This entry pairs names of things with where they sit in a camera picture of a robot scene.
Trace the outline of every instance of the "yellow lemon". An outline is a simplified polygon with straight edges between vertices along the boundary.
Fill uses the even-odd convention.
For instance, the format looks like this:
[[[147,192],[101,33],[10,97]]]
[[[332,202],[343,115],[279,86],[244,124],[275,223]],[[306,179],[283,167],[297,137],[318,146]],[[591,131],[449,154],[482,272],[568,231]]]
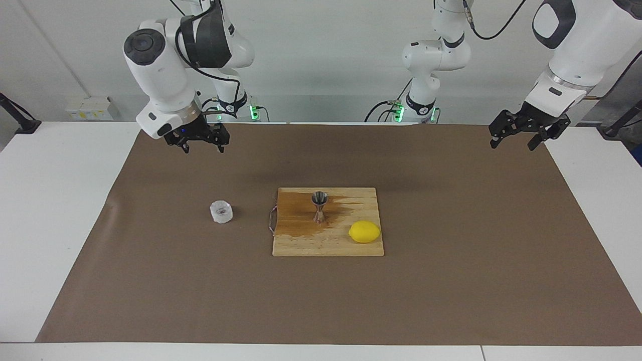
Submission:
[[[350,227],[348,234],[355,242],[369,243],[379,237],[381,230],[372,222],[360,220]]]

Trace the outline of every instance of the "white wall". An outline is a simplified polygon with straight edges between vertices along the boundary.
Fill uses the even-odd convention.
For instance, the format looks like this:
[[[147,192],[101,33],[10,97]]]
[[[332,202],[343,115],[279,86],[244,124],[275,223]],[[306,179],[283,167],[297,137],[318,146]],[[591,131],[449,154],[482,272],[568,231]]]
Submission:
[[[539,3],[527,1],[495,40],[482,41],[467,31],[470,64],[439,74],[443,122],[488,124],[501,109],[519,108],[551,57],[531,31]],[[478,1],[473,9],[478,31],[494,33],[516,4]],[[409,79],[401,64],[405,43],[436,38],[430,0],[227,0],[226,5],[236,29],[256,48],[254,65],[240,71],[246,88],[270,109],[273,121],[360,121],[371,105],[395,98]],[[168,0],[4,0],[0,89],[44,120],[65,119],[65,99],[83,89],[111,96],[124,118],[133,120],[146,98],[125,65],[123,42],[142,20],[177,15]],[[51,45],[49,51],[41,51],[43,43]],[[596,92],[617,75],[610,72]],[[204,95],[213,93],[206,79],[196,74],[193,79]],[[571,115],[581,118],[592,105]]]

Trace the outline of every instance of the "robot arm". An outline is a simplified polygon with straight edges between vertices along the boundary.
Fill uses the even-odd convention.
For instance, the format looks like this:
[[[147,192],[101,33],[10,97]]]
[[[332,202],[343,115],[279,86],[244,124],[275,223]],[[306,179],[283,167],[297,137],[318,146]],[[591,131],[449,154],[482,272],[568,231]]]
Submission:
[[[530,150],[558,138],[571,123],[568,109],[642,38],[642,2],[545,0],[532,26],[537,40],[555,52],[521,110],[503,110],[490,124],[493,148],[520,132],[536,133]]]
[[[225,107],[217,113],[234,119],[248,96],[232,68],[254,61],[252,46],[235,33],[222,1],[204,0],[202,5],[205,12],[197,16],[144,21],[123,47],[128,67],[150,97],[136,121],[152,138],[163,137],[185,153],[189,140],[215,144],[221,152],[229,143],[222,124],[207,124],[186,67],[212,78],[219,104]]]
[[[433,72],[461,69],[471,58],[471,47],[464,38],[467,20],[462,0],[436,1],[432,25],[439,40],[411,42],[403,52],[404,65],[412,73],[403,118],[421,123],[430,117],[440,87]]]

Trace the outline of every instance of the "white table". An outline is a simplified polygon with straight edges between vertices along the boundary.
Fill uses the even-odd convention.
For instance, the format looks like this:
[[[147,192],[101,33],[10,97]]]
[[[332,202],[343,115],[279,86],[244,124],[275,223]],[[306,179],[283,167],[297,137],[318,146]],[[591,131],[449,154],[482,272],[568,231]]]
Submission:
[[[135,123],[49,122],[0,152],[0,342],[24,342],[0,344],[0,360],[642,360],[642,347],[30,343],[138,130]],[[591,128],[569,128],[545,144],[642,309],[642,168]]]

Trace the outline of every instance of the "green led light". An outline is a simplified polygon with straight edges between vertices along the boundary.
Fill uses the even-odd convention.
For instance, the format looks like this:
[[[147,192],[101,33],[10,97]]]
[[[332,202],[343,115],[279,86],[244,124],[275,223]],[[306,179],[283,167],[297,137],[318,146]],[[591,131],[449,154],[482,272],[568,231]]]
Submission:
[[[430,123],[434,124],[434,123],[436,123],[436,122],[437,122],[437,119],[435,119],[435,113],[436,113],[436,111],[438,111],[438,110],[439,110],[439,112],[441,112],[441,110],[440,110],[439,108],[437,108],[437,107],[434,107],[434,108],[433,108],[433,113],[432,113],[432,114],[430,114]]]
[[[397,116],[395,116],[395,121],[397,121],[397,122],[401,123],[401,121],[403,120],[403,112],[404,112],[404,111],[405,111],[405,108],[404,108],[404,107],[400,107],[400,108],[397,110]]]
[[[252,120],[259,119],[259,112],[256,111],[256,108],[251,104],[250,104],[250,117],[252,117]]]

